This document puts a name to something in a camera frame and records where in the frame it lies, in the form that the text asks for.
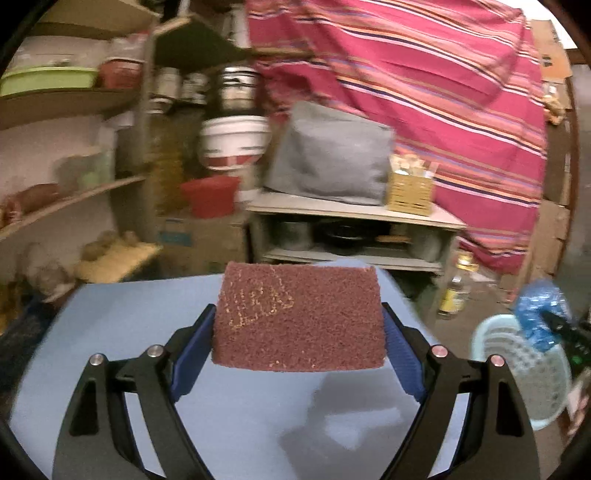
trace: striped curtain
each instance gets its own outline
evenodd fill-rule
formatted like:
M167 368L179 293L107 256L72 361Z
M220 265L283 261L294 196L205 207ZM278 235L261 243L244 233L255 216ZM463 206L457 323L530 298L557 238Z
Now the striped curtain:
M247 0L269 109L310 100L393 127L399 153L439 164L435 201L467 223L463 246L519 269L545 166L540 67L521 10L494 0Z

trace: blue table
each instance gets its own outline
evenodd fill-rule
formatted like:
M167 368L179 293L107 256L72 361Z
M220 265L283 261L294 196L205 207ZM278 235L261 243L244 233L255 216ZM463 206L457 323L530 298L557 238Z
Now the blue table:
M365 266L355 260L331 265ZM378 271L382 301L419 328L410 303ZM80 373L95 352L111 360L139 355L191 325L217 303L222 275L80 289L37 349L15 399L10 425L49 477L61 421ZM129 416L145 466L162 475L136 395ZM445 470L463 425L467 398L458 397L433 467ZM318 373L253 372L209 359L178 413L217 480L376 480L402 443L418 403L402 390L392 366Z

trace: blue plastic bag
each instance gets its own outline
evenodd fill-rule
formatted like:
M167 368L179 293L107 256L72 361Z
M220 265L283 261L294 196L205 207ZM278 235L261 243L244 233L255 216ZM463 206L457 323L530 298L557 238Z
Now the blue plastic bag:
M550 280L536 280L526 285L519 292L514 311L525 338L540 352L547 352L560 343L560 338L543 321L540 315L543 310L572 320L564 294Z

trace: light blue laundry basket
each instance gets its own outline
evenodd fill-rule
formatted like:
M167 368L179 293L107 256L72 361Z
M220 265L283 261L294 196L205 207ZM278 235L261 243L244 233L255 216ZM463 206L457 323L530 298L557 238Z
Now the light blue laundry basket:
M564 410L570 391L569 361L560 345L548 352L536 350L522 335L514 315L494 315L472 336L474 360L502 355L523 397L534 430L552 423Z

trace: silver bolt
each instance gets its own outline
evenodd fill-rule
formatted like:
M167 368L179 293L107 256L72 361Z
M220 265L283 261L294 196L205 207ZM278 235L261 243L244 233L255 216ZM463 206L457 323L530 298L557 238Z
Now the silver bolt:
M96 367L97 365L100 365L103 361L105 361L105 357L101 353L95 353L94 355L90 356L88 361L91 365L94 365Z
M164 353L164 347L162 345L152 345L148 347L148 356L156 358Z
M491 363L495 367L502 367L503 365L505 365L505 359L503 357L501 357L500 355L493 355L491 357Z
M447 354L449 353L447 351L447 348L445 348L443 345L434 345L433 347L431 347L431 352L437 358L445 358L445 357L447 357Z

